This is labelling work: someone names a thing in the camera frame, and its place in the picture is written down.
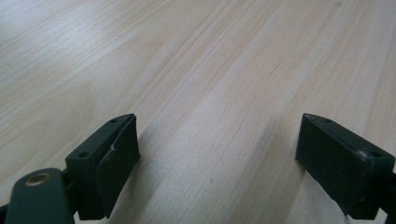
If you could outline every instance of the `wood grain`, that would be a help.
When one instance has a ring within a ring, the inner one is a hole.
[[[111,218],[81,223],[383,223],[344,217],[294,155],[304,112],[396,155],[395,8],[3,0],[0,204],[135,113],[141,161]]]

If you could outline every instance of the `table surface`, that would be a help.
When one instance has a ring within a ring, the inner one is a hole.
[[[111,218],[83,223],[383,223],[345,217],[294,157],[303,113],[396,155],[395,8],[3,0],[0,204],[135,113],[141,160]]]

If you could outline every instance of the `wooden table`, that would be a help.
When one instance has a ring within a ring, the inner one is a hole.
[[[396,155],[395,8],[3,0],[0,204],[135,113],[142,158],[111,218],[82,223],[383,223],[344,217],[294,156],[304,112]]]

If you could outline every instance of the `screw hole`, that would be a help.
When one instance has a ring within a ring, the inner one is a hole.
[[[88,153],[88,152],[81,152],[81,153],[78,154],[78,157],[79,157],[79,158],[86,158],[88,155],[90,155],[90,153]]]
[[[372,156],[374,156],[374,157],[382,157],[382,155],[379,154],[378,152],[372,152],[371,154],[372,154]]]
[[[29,187],[37,186],[42,183],[47,182],[50,179],[49,173],[41,173],[37,175],[32,175],[26,180],[25,185]]]

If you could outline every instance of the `light wood surface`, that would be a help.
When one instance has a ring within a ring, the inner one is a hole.
[[[394,0],[2,0],[0,68],[0,204],[135,113],[142,158],[81,223],[385,220],[344,217],[294,156],[304,112],[396,155]]]

